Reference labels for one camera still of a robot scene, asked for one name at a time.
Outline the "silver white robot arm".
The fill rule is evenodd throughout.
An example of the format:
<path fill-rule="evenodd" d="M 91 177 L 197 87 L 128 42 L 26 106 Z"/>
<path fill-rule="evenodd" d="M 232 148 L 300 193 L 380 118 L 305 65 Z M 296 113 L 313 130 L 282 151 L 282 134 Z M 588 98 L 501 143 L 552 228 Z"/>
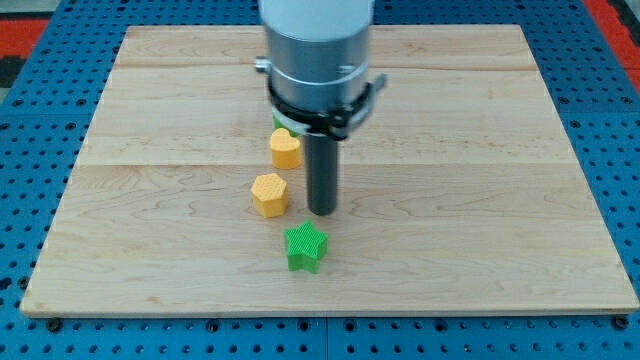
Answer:
<path fill-rule="evenodd" d="M 277 125 L 303 138 L 307 204 L 337 207 L 338 144 L 370 116 L 385 75 L 368 79 L 371 0 L 260 0 L 266 75 Z"/>

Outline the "black clamp ring mount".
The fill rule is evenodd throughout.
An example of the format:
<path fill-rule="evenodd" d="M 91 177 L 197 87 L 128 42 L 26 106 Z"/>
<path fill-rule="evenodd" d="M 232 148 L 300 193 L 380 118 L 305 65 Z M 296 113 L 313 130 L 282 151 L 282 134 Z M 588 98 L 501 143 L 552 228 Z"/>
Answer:
<path fill-rule="evenodd" d="M 272 114 L 283 125 L 299 135 L 325 136 L 335 141 L 346 140 L 373 112 L 379 91 L 387 84 L 388 76 L 380 74 L 373 82 L 367 82 L 364 91 L 351 103 L 331 105 L 321 111 L 309 111 L 287 103 L 267 81 Z"/>

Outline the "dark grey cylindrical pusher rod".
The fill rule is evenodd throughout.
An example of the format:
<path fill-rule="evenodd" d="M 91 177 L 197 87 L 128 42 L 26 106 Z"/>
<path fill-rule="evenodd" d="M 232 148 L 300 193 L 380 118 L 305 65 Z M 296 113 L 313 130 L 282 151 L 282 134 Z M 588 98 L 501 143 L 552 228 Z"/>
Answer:
<path fill-rule="evenodd" d="M 306 136 L 304 156 L 308 208 L 316 215 L 329 215 L 337 207 L 337 142 L 325 136 Z"/>

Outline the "green block behind arm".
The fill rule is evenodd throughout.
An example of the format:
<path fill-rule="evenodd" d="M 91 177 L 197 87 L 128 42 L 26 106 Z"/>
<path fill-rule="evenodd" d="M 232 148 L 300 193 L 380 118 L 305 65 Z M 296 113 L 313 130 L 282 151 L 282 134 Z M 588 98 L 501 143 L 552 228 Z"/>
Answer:
<path fill-rule="evenodd" d="M 282 129 L 287 130 L 291 137 L 298 137 L 299 136 L 299 134 L 297 132 L 295 132 L 295 131 L 291 130 L 289 127 L 283 125 L 282 122 L 279 120 L 279 118 L 276 115 L 273 116 L 273 126 L 274 126 L 275 129 L 282 128 Z"/>

